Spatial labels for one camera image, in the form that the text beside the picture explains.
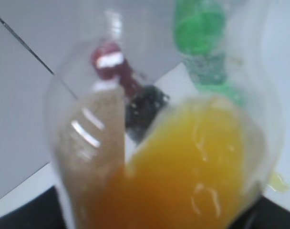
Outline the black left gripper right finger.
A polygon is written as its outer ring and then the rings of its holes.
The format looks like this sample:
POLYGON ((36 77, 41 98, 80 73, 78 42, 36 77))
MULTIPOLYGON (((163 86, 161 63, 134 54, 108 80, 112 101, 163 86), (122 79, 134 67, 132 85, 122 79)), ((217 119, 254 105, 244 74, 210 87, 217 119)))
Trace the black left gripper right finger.
POLYGON ((243 212, 231 229, 290 229, 290 212, 264 196, 243 212))

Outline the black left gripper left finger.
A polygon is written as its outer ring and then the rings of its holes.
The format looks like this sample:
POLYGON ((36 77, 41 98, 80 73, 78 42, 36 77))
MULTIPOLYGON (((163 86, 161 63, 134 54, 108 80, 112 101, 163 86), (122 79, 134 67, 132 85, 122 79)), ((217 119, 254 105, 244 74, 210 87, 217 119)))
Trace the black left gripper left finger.
POLYGON ((58 194, 51 187, 22 207, 0 217, 0 229, 64 229, 58 194))

